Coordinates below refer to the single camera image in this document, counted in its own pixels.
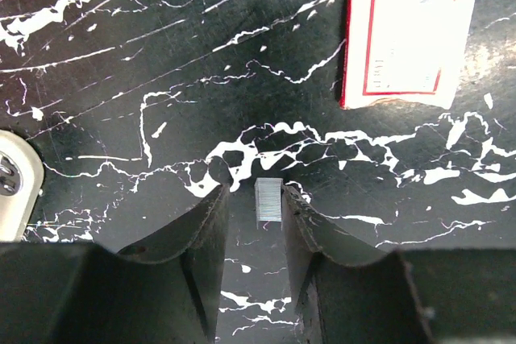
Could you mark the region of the small silver staple strip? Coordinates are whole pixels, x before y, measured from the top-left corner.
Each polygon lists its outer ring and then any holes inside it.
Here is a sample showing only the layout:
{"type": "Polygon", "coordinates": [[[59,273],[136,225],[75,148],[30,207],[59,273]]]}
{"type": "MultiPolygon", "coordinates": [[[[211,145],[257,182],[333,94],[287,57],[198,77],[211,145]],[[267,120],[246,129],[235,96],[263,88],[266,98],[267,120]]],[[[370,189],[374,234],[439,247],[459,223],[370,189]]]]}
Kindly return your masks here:
{"type": "Polygon", "coordinates": [[[256,223],[281,222],[281,178],[259,177],[255,182],[256,223]]]}

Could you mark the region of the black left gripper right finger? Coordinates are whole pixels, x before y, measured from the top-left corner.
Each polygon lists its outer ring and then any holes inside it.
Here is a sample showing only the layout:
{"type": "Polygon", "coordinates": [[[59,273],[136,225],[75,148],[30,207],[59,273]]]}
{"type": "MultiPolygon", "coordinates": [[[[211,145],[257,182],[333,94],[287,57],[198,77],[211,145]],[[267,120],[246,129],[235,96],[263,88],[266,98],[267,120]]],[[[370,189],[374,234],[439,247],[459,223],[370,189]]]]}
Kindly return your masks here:
{"type": "Polygon", "coordinates": [[[512,343],[515,252],[381,251],[281,190],[291,297],[307,343],[512,343]]]}

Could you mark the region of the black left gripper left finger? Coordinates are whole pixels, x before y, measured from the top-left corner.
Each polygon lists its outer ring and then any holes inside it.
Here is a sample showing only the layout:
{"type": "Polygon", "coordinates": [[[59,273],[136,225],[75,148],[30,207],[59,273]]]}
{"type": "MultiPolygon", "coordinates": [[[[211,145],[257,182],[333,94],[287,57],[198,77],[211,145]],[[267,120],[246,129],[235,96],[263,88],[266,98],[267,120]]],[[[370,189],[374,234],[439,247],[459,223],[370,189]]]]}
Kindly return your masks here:
{"type": "Polygon", "coordinates": [[[1,245],[4,343],[212,343],[229,188],[121,251],[93,242],[1,245]]]}

